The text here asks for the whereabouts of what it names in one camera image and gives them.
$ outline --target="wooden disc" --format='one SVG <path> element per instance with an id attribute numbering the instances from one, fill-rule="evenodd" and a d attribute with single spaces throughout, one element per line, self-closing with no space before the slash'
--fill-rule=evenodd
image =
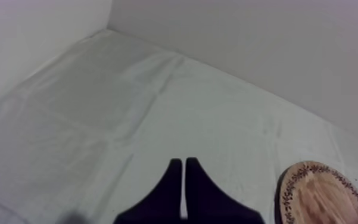
<path id="1" fill-rule="evenodd" d="M 358 190 L 335 169 L 303 161 L 281 179 L 276 206 L 282 223 L 358 223 Z"/>

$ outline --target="floor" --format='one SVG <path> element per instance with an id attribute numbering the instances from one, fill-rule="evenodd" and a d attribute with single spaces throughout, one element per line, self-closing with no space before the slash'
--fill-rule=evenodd
<path id="1" fill-rule="evenodd" d="M 266 223 L 276 181 L 296 162 L 323 162 L 358 187 L 357 137 L 227 73 L 105 30 L 0 99 L 0 223 L 55 223 L 71 212 L 111 223 L 171 158 L 187 157 Z"/>

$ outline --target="wrinkled fabric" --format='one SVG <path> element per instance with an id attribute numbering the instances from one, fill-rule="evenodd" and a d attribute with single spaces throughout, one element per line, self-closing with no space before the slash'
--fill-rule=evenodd
<path id="1" fill-rule="evenodd" d="M 358 138 L 243 80 L 103 31 L 0 99 L 0 223 L 111 223 L 197 157 L 274 223 L 276 181 L 316 160 L 358 187 Z M 186 209 L 182 206 L 182 216 Z"/>

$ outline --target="decorative border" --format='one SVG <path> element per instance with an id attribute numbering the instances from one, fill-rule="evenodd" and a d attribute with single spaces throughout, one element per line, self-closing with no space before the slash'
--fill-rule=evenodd
<path id="1" fill-rule="evenodd" d="M 285 216 L 286 216 L 286 222 L 287 224 L 295 224 L 295 218 L 291 214 L 291 201 L 293 200 L 293 194 L 292 191 L 295 189 L 295 184 L 300 181 L 302 178 L 306 177 L 309 172 L 312 173 L 330 173 L 332 174 L 338 181 L 341 182 L 341 184 L 348 188 L 352 194 L 357 198 L 358 200 L 358 190 L 349 182 L 347 178 L 345 178 L 341 173 L 339 173 L 337 170 L 331 169 L 329 166 L 326 165 L 305 165 L 303 164 L 303 167 L 297 170 L 297 173 L 293 173 L 291 176 L 291 179 L 286 184 L 286 190 L 284 192 L 284 196 L 282 196 L 283 199 L 283 205 L 285 206 Z"/>

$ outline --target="white cloth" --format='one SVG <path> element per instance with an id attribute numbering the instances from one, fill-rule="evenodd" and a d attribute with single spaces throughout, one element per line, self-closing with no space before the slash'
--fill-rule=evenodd
<path id="1" fill-rule="evenodd" d="M 71 211 L 111 223 L 171 158 L 194 156 L 266 223 L 279 175 L 298 161 L 326 163 L 358 187 L 358 138 L 243 80 L 106 30 L 0 99 L 0 223 L 55 223 Z"/>

